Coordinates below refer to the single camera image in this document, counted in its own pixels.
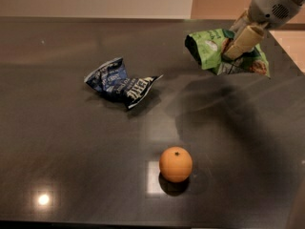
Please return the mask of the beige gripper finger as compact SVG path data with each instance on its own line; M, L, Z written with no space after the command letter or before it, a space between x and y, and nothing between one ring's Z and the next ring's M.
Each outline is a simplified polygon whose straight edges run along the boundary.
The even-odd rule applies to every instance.
M264 29L259 25L248 25L239 31L222 53L228 60L236 60L243 53L249 52L264 37Z
M245 10L232 24L230 30L235 34L242 33L247 27L252 26L254 21L249 15L249 11Z

